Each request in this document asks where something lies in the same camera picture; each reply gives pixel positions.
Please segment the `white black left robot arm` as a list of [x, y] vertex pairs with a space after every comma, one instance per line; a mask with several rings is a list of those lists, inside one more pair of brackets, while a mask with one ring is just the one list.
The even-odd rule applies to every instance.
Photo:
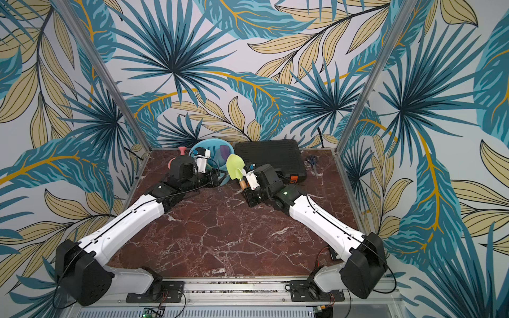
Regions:
[[112, 268], [108, 262], [127, 241], [169, 213], [187, 194], [218, 187], [224, 179], [225, 171], [207, 155], [172, 159], [166, 176], [114, 220], [76, 242], [67, 239], [58, 246], [57, 288], [81, 306], [117, 294], [148, 302], [162, 301], [169, 291], [160, 274], [149, 268]]

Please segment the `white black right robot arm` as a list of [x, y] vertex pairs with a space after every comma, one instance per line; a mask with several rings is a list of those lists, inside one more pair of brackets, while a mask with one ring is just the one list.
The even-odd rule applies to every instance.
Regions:
[[269, 205], [307, 226], [342, 260], [334, 266], [318, 266], [310, 274], [307, 285], [315, 299], [342, 287], [361, 299], [375, 291], [389, 270], [383, 241], [377, 234], [364, 235], [340, 222], [298, 185], [285, 184], [269, 164], [243, 171], [242, 176], [249, 205]]

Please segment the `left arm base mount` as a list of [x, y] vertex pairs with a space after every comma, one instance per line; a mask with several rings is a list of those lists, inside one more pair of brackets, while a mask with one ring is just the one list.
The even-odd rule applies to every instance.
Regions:
[[144, 294], [127, 294], [127, 303], [180, 303], [183, 297], [184, 281], [163, 280], [163, 277], [148, 267], [142, 267], [154, 279]]

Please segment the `green trowel wooden handle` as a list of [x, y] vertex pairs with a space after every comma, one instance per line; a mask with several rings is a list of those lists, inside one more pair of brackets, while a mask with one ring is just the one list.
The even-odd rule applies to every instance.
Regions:
[[242, 190], [250, 187], [249, 176], [251, 173], [245, 170], [245, 163], [240, 156], [236, 154], [229, 155], [226, 167], [230, 179], [237, 180]]

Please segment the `purple shovel pink handle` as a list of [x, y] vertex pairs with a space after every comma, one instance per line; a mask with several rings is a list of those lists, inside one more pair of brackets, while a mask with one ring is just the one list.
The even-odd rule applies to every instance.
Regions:
[[222, 144], [220, 146], [220, 155], [221, 155], [221, 160], [223, 160], [224, 162], [227, 161], [228, 157], [230, 156], [231, 154], [231, 149], [229, 146], [226, 146], [224, 144]]

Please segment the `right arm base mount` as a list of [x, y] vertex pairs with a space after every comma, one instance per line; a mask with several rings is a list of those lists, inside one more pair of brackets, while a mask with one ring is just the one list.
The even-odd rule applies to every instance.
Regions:
[[290, 293], [292, 302], [343, 302], [345, 296], [342, 290], [324, 292], [314, 283], [307, 280], [292, 280], [285, 285], [285, 290]]

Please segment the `pink plastic watering can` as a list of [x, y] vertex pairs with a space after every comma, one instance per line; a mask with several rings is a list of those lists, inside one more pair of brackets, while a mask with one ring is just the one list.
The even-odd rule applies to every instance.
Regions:
[[188, 155], [186, 154], [186, 147], [179, 147], [179, 154], [176, 155], [168, 162], [168, 169], [179, 169], [182, 165], [188, 161]]

